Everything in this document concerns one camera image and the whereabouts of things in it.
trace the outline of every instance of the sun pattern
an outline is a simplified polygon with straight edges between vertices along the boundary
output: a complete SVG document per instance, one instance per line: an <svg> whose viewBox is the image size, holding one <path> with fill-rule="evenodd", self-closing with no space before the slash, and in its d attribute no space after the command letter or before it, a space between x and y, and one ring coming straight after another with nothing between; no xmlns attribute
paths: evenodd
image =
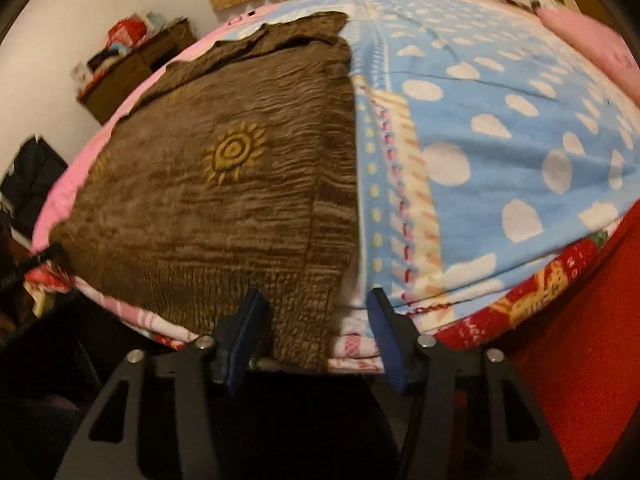
<svg viewBox="0 0 640 480"><path fill-rule="evenodd" d="M258 123L241 123L219 134L218 143L205 148L205 175L209 181L217 179L220 186L227 177L240 180L243 165L252 167L264 152L264 129Z"/></svg>

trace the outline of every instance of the white wall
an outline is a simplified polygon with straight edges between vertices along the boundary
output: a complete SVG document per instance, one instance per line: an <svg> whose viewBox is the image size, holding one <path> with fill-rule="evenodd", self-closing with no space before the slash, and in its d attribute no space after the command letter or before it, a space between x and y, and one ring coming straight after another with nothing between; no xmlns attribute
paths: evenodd
<svg viewBox="0 0 640 480"><path fill-rule="evenodd" d="M106 31L136 10L185 16L201 37L230 16L266 2L215 13L208 0L31 0L0 44L0 175L32 135L69 162L99 124L75 101L70 70L100 50Z"/></svg>

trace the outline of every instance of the pink pillow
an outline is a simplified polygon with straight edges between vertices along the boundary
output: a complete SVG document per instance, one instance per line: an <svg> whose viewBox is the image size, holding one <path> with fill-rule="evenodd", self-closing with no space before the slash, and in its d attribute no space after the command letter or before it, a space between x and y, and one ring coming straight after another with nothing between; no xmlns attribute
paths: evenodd
<svg viewBox="0 0 640 480"><path fill-rule="evenodd" d="M640 105L640 68L622 36L570 9L538 9L537 15L546 28L587 57Z"/></svg>

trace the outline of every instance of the clutter on dresser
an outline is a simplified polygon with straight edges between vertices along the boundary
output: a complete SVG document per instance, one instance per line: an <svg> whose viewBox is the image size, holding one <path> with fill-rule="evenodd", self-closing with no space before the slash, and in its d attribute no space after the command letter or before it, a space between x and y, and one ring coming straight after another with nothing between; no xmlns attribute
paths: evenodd
<svg viewBox="0 0 640 480"><path fill-rule="evenodd" d="M148 12L120 20L104 49L71 71L76 100L104 124L140 83L195 41L187 18L166 23Z"/></svg>

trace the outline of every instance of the pink fabric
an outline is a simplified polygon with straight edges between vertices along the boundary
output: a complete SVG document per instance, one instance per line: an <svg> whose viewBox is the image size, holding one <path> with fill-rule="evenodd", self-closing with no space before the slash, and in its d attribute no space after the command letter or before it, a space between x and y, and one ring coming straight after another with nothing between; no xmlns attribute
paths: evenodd
<svg viewBox="0 0 640 480"><path fill-rule="evenodd" d="M570 9L539 9L537 15L546 28L580 51L640 105L640 69L622 36Z"/></svg>
<svg viewBox="0 0 640 480"><path fill-rule="evenodd" d="M198 56L201 56L213 46L216 40L228 31L242 27L251 22L262 20L277 6L278 4L263 6L256 11L252 11L254 13L251 16L249 13L246 13L229 19L225 25L222 25L222 27L217 28L197 43L191 45L189 48L178 54L178 56L176 56L172 61L193 60ZM129 113L139 97L153 83L158 81L165 69L166 66L163 66L138 88L136 88L129 97L127 97L127 99L125 99L118 110L116 110L113 117L111 117L111 119L109 119L109 121L89 141L89 143L82 149L82 152L76 156L65 173L63 173L58 181L53 185L33 230L33 253L46 248L49 245L49 233L53 226L69 217L71 209L76 201L76 192L79 187L84 184L84 180L86 179L94 160L110 139L111 131L113 130L115 123L119 118Z"/></svg>

